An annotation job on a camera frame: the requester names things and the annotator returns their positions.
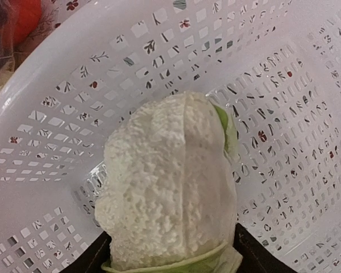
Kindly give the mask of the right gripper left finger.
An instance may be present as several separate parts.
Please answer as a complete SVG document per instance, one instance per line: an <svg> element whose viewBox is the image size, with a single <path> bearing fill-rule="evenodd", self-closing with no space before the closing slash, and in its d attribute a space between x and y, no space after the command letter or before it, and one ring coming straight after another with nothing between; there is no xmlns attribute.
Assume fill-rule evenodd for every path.
<svg viewBox="0 0 341 273"><path fill-rule="evenodd" d="M101 266L110 257L111 237L103 232L72 264L60 273L103 273Z"/></svg>

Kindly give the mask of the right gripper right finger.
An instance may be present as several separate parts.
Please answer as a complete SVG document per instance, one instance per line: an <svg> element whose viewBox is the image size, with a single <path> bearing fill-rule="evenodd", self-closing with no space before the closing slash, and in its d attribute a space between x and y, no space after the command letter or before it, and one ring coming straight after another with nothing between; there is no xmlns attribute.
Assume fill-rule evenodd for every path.
<svg viewBox="0 0 341 273"><path fill-rule="evenodd" d="M235 227L234 248L243 256L237 273L296 273L275 258L240 223Z"/></svg>

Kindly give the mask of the white cauliflower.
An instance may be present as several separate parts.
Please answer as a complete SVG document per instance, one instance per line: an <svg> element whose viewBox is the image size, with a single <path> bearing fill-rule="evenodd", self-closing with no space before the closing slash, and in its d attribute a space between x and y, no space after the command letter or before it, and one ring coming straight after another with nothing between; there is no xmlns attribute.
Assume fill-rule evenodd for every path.
<svg viewBox="0 0 341 273"><path fill-rule="evenodd" d="M111 236L105 272L236 272L232 116L204 94L152 101L104 146L95 219Z"/></svg>

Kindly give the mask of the white plastic basket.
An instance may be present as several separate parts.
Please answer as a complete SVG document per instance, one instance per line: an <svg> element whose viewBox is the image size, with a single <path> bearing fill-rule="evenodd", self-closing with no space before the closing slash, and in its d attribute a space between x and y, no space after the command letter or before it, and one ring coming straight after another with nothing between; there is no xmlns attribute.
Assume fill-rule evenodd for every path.
<svg viewBox="0 0 341 273"><path fill-rule="evenodd" d="M240 223L341 272L341 1L43 1L0 88L0 272L60 272L100 236L103 145L186 90L238 129Z"/></svg>

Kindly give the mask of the orange mini pumpkin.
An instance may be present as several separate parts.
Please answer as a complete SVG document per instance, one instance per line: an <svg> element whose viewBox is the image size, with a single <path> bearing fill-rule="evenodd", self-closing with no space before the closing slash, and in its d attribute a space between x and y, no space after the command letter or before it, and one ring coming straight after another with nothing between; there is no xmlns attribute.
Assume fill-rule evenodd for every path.
<svg viewBox="0 0 341 273"><path fill-rule="evenodd" d="M16 0L10 3L16 12L13 44L17 46L38 26L42 15L41 0Z"/></svg>

